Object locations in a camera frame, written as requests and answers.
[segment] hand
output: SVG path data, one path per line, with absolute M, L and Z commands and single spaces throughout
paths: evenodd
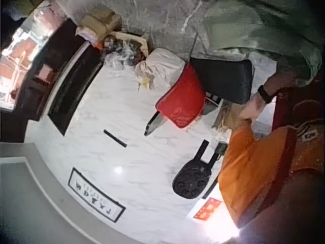
M 268 78 L 263 87 L 264 90 L 272 96 L 282 88 L 296 86 L 296 78 L 297 74 L 291 70 L 276 72 Z
M 239 114 L 240 119 L 251 119 L 254 122 L 257 117 L 262 113 L 266 106 L 266 102 L 263 98 L 256 93 L 244 106 L 243 110 Z

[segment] plastic bag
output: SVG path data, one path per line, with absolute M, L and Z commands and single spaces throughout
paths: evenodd
M 102 50 L 104 65 L 115 70 L 123 70 L 125 66 L 134 67 L 144 58 L 140 45 L 134 40 L 121 40 L 107 36 Z
M 156 48 L 145 61 L 136 65 L 139 83 L 149 89 L 170 88 L 176 83 L 185 66 L 185 61 L 172 52 Z

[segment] watch strap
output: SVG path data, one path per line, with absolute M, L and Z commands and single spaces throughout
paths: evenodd
M 263 85 L 261 85 L 257 91 L 266 103 L 272 102 L 273 97 L 265 91 Z

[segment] orange shirt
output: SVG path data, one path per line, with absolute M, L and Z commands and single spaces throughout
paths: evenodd
M 261 140 L 254 138 L 249 125 L 232 132 L 218 181 L 236 225 L 242 213 L 275 179 L 287 132 L 288 127 L 281 127 Z M 322 172 L 323 151 L 322 126 L 311 126 L 297 138 L 291 172 L 302 169 Z

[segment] black pan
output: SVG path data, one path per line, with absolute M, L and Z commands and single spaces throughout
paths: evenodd
M 174 192 L 186 199 L 196 198 L 207 186 L 211 176 L 211 169 L 221 155 L 215 152 L 207 164 L 201 157 L 209 142 L 204 140 L 195 157 L 184 165 L 173 180 Z

